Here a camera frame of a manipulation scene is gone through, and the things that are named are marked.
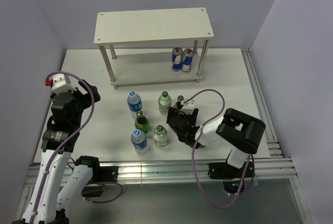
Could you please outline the green glass bottle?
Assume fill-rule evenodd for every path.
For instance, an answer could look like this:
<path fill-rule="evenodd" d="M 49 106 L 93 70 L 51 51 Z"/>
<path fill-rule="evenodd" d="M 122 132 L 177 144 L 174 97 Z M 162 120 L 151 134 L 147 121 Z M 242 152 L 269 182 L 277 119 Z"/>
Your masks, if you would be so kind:
<path fill-rule="evenodd" d="M 182 101 L 184 101 L 184 97 L 182 95 L 179 95 L 177 97 L 177 101 L 176 101 L 175 105 L 173 106 L 173 108 L 176 110 L 180 110 L 183 107 Z"/>

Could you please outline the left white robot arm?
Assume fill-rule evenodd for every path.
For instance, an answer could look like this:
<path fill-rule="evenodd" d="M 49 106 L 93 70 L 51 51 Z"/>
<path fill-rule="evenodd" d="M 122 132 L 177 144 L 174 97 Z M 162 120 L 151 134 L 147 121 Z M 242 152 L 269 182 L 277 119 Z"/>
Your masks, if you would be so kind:
<path fill-rule="evenodd" d="M 42 135 L 40 170 L 29 204 L 16 223 L 69 223 L 69 209 L 75 198 L 81 195 L 88 182 L 101 177 L 99 160 L 81 156 L 77 160 L 69 182 L 61 187 L 62 177 L 74 150 L 82 123 L 83 111 L 94 108 L 100 101 L 96 86 L 85 80 L 79 85 L 86 94 L 59 75 L 45 81 L 52 87 L 51 116 Z"/>

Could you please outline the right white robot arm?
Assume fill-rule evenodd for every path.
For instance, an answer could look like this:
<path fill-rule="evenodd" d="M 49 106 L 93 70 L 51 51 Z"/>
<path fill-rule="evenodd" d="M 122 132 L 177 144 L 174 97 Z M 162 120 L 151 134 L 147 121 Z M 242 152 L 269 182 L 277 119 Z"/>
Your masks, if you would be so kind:
<path fill-rule="evenodd" d="M 237 177 L 250 155 L 257 153 L 266 129 L 265 123 L 251 115 L 228 108 L 224 115 L 205 125 L 197 126 L 199 110 L 183 113 L 172 107 L 168 110 L 166 123 L 176 133 L 178 140 L 191 148 L 199 149 L 220 140 L 232 145 L 225 164 L 225 171 Z"/>

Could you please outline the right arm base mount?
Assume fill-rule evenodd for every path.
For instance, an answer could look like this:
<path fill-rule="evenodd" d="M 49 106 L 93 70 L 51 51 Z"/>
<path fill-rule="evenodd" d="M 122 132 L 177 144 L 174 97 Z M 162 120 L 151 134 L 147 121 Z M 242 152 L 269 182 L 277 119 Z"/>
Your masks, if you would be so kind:
<path fill-rule="evenodd" d="M 223 183 L 225 191 L 230 194 L 236 194 L 238 187 L 240 185 L 240 179 L 244 168 L 245 168 L 245 163 L 240 169 L 232 167 L 228 165 L 226 162 L 209 163 L 208 176 L 211 179 L 217 179 L 223 181 L 227 180 L 226 183 Z M 242 182 L 242 186 L 240 189 L 240 194 L 246 191 L 247 185 L 245 179 L 251 178 L 250 183 L 248 184 L 248 186 L 250 186 L 254 181 L 254 177 L 255 177 L 254 163 L 249 162 L 248 167 L 246 169 L 245 178 Z"/>

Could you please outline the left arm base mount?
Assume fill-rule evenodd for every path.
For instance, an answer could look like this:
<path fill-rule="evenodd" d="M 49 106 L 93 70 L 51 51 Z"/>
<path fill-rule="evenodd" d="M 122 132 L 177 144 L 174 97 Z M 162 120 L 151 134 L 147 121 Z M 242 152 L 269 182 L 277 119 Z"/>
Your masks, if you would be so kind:
<path fill-rule="evenodd" d="M 116 182 L 118 177 L 118 166 L 101 166 L 99 173 L 89 181 L 93 182 Z M 100 197 L 104 191 L 105 185 L 87 185 L 82 190 L 82 197 L 93 198 Z"/>

